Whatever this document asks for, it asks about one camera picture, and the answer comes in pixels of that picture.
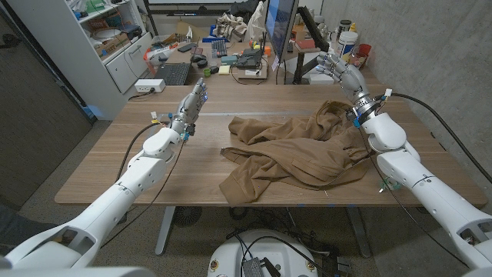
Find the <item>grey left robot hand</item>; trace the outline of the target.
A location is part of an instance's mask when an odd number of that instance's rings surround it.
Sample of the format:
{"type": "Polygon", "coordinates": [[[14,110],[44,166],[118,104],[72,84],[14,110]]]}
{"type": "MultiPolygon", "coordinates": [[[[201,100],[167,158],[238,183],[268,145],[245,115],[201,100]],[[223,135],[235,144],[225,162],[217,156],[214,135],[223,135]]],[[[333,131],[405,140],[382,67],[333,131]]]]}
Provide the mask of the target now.
{"type": "Polygon", "coordinates": [[[191,93],[184,97],[176,113],[173,115],[169,128],[179,134],[194,135],[195,122],[203,104],[208,100],[207,87],[203,78],[199,78],[191,93]]]}

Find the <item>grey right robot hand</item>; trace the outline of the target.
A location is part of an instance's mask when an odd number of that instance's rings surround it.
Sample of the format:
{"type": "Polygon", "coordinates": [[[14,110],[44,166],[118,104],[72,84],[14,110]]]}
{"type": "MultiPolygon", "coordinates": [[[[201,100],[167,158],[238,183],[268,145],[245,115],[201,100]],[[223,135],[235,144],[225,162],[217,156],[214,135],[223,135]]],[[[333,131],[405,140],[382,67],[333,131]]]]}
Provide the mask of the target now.
{"type": "Polygon", "coordinates": [[[321,52],[316,60],[317,71],[340,83],[344,94],[353,104],[356,119],[365,122],[374,116],[378,104],[370,97],[364,76],[358,68],[327,52],[321,52]]]}

